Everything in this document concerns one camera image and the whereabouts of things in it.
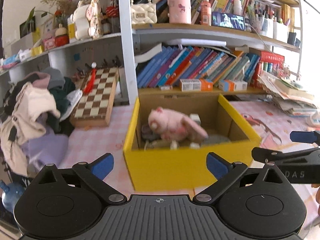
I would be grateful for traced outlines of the person's right hand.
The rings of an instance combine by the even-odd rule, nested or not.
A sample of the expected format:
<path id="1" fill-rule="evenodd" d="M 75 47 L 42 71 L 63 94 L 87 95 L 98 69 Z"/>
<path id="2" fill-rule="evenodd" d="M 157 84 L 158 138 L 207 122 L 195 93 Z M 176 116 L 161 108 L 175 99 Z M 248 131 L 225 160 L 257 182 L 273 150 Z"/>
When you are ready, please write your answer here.
<path id="1" fill-rule="evenodd" d="M 311 187 L 317 189 L 316 202 L 319 204 L 318 215 L 320 216 L 320 184 L 312 184 Z"/>

